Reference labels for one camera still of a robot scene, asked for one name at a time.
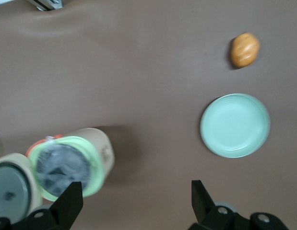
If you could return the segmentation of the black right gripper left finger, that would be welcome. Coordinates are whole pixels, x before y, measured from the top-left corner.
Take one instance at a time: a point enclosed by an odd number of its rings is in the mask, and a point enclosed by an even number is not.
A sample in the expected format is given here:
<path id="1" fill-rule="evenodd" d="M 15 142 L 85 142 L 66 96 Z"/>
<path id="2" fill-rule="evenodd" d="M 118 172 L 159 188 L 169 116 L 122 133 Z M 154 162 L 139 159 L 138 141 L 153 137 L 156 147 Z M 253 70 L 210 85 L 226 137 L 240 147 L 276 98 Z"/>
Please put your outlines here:
<path id="1" fill-rule="evenodd" d="M 60 227 L 71 227 L 83 208 L 81 182 L 72 182 L 51 205 L 50 212 Z"/>

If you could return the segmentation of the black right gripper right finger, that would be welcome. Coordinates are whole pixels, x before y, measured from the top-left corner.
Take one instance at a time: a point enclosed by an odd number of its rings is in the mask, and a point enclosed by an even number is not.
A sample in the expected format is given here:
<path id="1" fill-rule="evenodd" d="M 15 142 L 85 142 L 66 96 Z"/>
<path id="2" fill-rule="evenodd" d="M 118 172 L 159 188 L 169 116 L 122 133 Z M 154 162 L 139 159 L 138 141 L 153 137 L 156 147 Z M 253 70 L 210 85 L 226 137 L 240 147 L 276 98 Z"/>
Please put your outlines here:
<path id="1" fill-rule="evenodd" d="M 201 180 L 191 182 L 191 204 L 199 224 L 213 224 L 216 205 Z"/>

